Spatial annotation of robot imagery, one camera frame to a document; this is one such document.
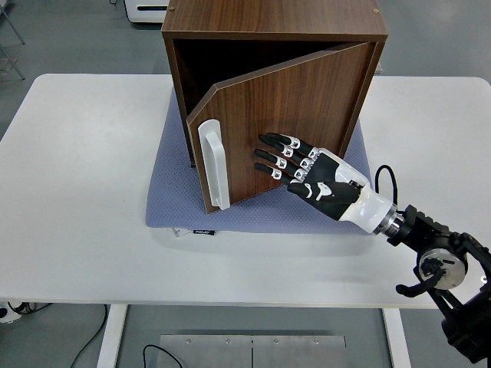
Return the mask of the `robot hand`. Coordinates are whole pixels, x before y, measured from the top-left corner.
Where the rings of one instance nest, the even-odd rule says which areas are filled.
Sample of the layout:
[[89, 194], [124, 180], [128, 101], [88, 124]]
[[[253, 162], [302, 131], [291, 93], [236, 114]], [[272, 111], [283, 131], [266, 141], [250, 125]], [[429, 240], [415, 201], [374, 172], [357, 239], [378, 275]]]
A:
[[268, 161], [255, 169], [286, 185], [287, 190], [331, 219], [352, 222], [368, 233], [385, 233], [397, 217], [392, 201], [376, 193], [368, 178], [325, 148], [279, 133], [259, 135], [278, 155], [255, 149]]

